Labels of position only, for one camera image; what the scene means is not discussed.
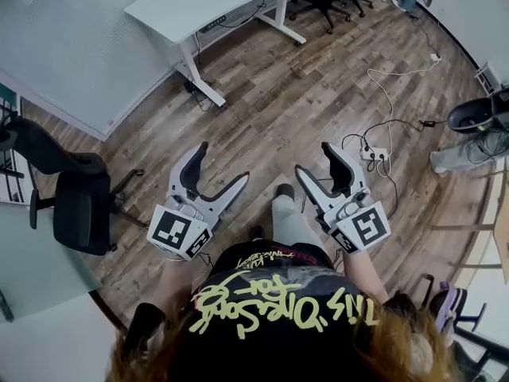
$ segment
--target foot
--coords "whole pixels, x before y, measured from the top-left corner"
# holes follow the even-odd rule
[[[276,198],[280,195],[286,195],[290,197],[292,201],[295,201],[295,190],[290,184],[280,184],[276,188]]]
[[[265,239],[265,230],[260,225],[249,230],[249,240],[252,242],[255,239]]]
[[[396,6],[398,9],[406,13],[406,10],[401,7],[401,2],[399,0],[392,0],[392,4],[394,4],[394,6]]]

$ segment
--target floor plank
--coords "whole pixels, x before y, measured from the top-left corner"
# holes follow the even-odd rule
[[[200,181],[207,195],[249,170],[249,185],[206,247],[213,261],[232,243],[245,239],[254,224],[263,224],[270,233],[270,199],[277,184],[296,185],[296,202],[301,205],[304,194],[294,177],[295,164],[306,166],[317,177],[328,176],[321,142],[340,145],[346,134],[362,134],[388,120],[390,104],[367,77],[369,68],[404,73],[432,64],[429,55],[433,50],[422,30],[391,5],[378,1],[365,18],[354,15],[350,23],[343,22],[343,16],[332,16],[336,22],[333,35],[326,33],[319,13],[300,15],[291,23],[308,39],[303,46],[253,21],[201,53],[204,78],[225,95],[224,109],[208,109],[204,102],[208,110],[203,112],[183,88],[183,78],[174,75],[105,143],[32,104],[26,113],[65,148],[100,154],[114,183],[129,169],[144,168],[146,176],[127,190],[125,204],[141,220],[149,220],[154,206],[164,202],[169,171],[191,146],[204,140],[211,145]],[[426,74],[375,75],[393,101],[394,117],[414,124],[419,119],[442,120],[456,104],[483,95],[473,79],[474,68],[461,50],[431,20],[423,18],[442,62]],[[390,146],[387,126],[376,127],[367,137],[372,146]],[[454,270],[448,262],[460,262],[466,252],[468,233],[429,230],[431,224],[476,222],[481,210],[486,181],[466,174],[438,177],[429,169],[429,152],[457,140],[444,124],[422,133],[393,124],[391,176],[398,186],[398,210],[390,223],[392,236],[370,250],[390,293],[402,289],[415,294],[423,273],[451,279]],[[344,145],[360,160],[358,138],[347,138]],[[389,212],[395,205],[392,183],[376,171],[366,174],[375,199]],[[56,177],[36,175],[42,195],[51,196]],[[314,223],[309,202],[304,214],[334,254],[335,244]],[[136,305],[157,284],[164,259],[134,226],[118,222],[113,232],[119,238],[116,252],[84,258],[103,283],[100,294],[128,322]],[[339,259],[338,270],[342,267]],[[201,266],[197,283],[208,270]]]

